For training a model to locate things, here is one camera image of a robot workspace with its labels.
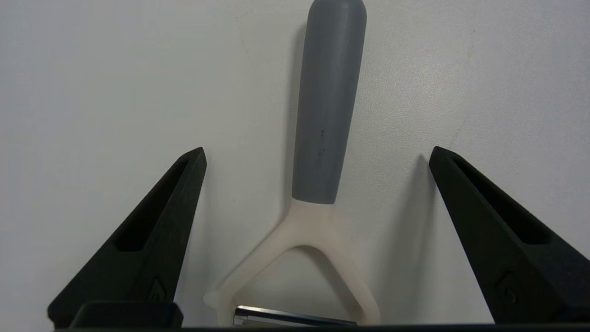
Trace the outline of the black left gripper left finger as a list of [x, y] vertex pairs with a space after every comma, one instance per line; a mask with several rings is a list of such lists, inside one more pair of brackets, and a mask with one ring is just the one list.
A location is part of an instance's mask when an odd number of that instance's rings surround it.
[[179, 157], [47, 309], [57, 330], [179, 329], [174, 302], [207, 167]]

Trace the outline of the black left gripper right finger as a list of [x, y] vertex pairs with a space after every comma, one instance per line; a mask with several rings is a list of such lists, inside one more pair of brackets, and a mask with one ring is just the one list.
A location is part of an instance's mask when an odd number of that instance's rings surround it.
[[429, 168], [495, 323], [589, 322], [588, 258], [459, 154]]

